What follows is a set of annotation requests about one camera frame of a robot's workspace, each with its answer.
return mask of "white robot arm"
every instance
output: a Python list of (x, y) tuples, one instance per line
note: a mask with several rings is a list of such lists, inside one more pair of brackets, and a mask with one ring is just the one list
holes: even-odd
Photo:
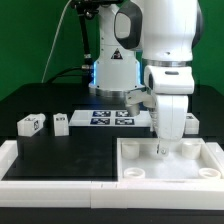
[(115, 19), (115, 36), (126, 49), (142, 50), (146, 92), (126, 96), (127, 109), (138, 114), (139, 102), (149, 109), (159, 138), (158, 154), (167, 156), (171, 141), (182, 138), (194, 91), (192, 47), (201, 36), (202, 15), (197, 0), (132, 0)]

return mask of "green wall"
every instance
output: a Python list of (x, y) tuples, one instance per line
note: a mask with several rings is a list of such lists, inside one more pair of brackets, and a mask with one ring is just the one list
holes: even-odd
[[(0, 99), (23, 84), (41, 82), (61, 12), (67, 0), (1, 0)], [(194, 49), (197, 83), (224, 94), (224, 2), (200, 0), (205, 32)], [(97, 20), (88, 22), (93, 58), (98, 55)], [(68, 9), (47, 78), (62, 69), (80, 65), (83, 49), (77, 14)], [(69, 81), (79, 82), (77, 77)]]

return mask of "white base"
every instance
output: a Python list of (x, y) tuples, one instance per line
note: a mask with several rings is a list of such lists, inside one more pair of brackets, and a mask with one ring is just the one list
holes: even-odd
[[(173, 149), (170, 151), (171, 157), (178, 161), (171, 160), (172, 158), (156, 161), (153, 154), (157, 139), (133, 139), (140, 144), (140, 157), (131, 163), (140, 167), (144, 165), (142, 168), (146, 170), (146, 178), (126, 179), (123, 177), (123, 171), (129, 164), (121, 156), (123, 140), (118, 139), (118, 182), (0, 181), (0, 206), (224, 210), (222, 200), (224, 197), (224, 153), (217, 143), (205, 144), (201, 139), (183, 139), (173, 144)], [(201, 144), (200, 159), (192, 163), (197, 164), (196, 166), (190, 165), (192, 160), (185, 163), (184, 160), (187, 159), (180, 159), (180, 146), (183, 141)], [(8, 146), (4, 144), (0, 148), (0, 156), (5, 151), (13, 152), (9, 153), (12, 157), (7, 159), (10, 161), (8, 165), (17, 156), (17, 153), (12, 150), (15, 147), (11, 146), (11, 144)], [(153, 166), (148, 163), (154, 163), (152, 177), (147, 170), (152, 169)], [(174, 167), (172, 166), (175, 164), (179, 169), (177, 176), (176, 174), (173, 176)], [(219, 170), (222, 173), (221, 179), (200, 179), (195, 172), (190, 172), (191, 169), (193, 171), (204, 165)], [(164, 170), (163, 166), (167, 166), (167, 176), (160, 175)]]

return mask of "black table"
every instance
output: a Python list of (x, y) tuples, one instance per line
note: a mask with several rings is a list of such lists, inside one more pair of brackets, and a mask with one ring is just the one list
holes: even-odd
[[(122, 100), (92, 96), (78, 84), (28, 84), (2, 100), (0, 144), (16, 139), (19, 146), (19, 156), (4, 180), (116, 181), (116, 139), (153, 134), (149, 128), (72, 127), (70, 136), (54, 136), (53, 114), (66, 113), (70, 118), (74, 110), (90, 109), (125, 108)], [(224, 148), (224, 97), (212, 87), (197, 86), (189, 112), (200, 120), (200, 133), (187, 137), (215, 141)], [(46, 115), (44, 129), (32, 138), (18, 137), (16, 122), (31, 113)], [(224, 211), (0, 209), (1, 223), (28, 223), (31, 218), (34, 223), (221, 223), (223, 215)]]

